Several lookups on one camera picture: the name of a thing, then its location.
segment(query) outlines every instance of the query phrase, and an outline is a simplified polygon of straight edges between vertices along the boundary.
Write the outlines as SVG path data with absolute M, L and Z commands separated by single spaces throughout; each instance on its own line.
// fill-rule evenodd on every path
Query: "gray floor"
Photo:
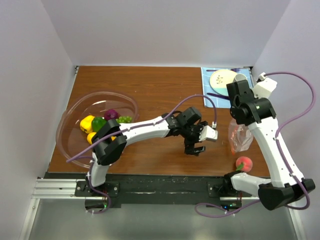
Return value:
M 204 213 L 222 212 L 203 207 Z M 84 211 L 84 200 L 41 200 L 30 240 L 295 240 L 288 209 L 260 203 L 235 216 L 212 219 L 191 205 L 123 205 L 103 214 Z

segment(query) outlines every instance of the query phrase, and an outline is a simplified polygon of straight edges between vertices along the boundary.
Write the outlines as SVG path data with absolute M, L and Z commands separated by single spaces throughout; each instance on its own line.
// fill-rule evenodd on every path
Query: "large plastic bowl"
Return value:
M 59 151 L 69 159 L 89 147 L 87 134 L 80 129 L 80 121 L 88 115 L 103 117 L 109 109 L 116 110 L 121 116 L 132 117 L 132 122 L 137 121 L 139 117 L 137 102 L 129 96 L 113 91 L 86 94 L 68 107 L 62 115 L 55 136 Z M 92 156 L 92 151 L 86 152 L 84 156 Z M 90 167 L 89 162 L 89 159 L 73 161 L 84 168 Z

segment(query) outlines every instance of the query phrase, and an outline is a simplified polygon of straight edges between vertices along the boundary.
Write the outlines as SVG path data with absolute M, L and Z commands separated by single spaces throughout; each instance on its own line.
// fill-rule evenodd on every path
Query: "transparent plastic bag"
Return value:
M 232 119 L 228 128 L 228 139 L 233 154 L 246 151 L 250 147 L 254 136 L 247 126 L 238 125 L 235 119 Z

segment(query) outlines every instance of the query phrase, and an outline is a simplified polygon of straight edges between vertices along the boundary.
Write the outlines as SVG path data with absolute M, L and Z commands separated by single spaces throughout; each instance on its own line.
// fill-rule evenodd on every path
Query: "table top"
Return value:
M 81 66 L 68 106 L 86 93 L 102 89 L 132 96 L 138 104 L 138 121 L 146 121 L 170 112 L 190 95 L 202 94 L 201 70 L 198 67 Z M 180 110 L 184 111 L 191 106 L 201 112 L 203 121 L 212 122 L 213 108 L 205 107 L 201 97 L 185 102 Z M 249 150 L 232 155 L 228 141 L 231 119 L 229 109 L 217 109 L 218 140 L 203 142 L 202 146 L 205 146 L 206 150 L 199 156 L 184 154 L 184 139 L 181 136 L 153 138 L 126 147 L 121 158 L 108 172 L 223 176 L 236 169 L 235 162 L 238 157 L 247 156 L 253 161 L 251 175 L 269 176 L 266 161 L 255 140 Z M 88 169 L 66 163 L 65 157 L 55 148 L 48 171 L 84 173 Z

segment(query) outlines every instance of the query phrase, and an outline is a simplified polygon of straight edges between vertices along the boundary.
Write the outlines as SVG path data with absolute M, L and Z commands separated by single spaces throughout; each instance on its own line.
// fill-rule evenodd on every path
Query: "white wall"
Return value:
M 261 56 L 253 72 L 292 71 L 312 82 L 319 93 L 320 77 L 320 2 L 318 0 L 292 0 Z M 311 101 L 306 84 L 291 76 L 274 77 L 278 82 L 271 96 L 280 122 L 302 112 Z M 320 186 L 320 101 L 307 116 L 283 129 L 284 140 L 293 159 L 306 178 L 313 178 Z M 319 239 L 320 192 L 311 194 L 311 207 L 301 211 L 300 216 L 308 239 Z
M 253 66 L 290 0 L 42 0 L 75 65 Z
M 0 1 L 0 239 L 18 239 L 48 167 L 72 63 L 40 0 Z

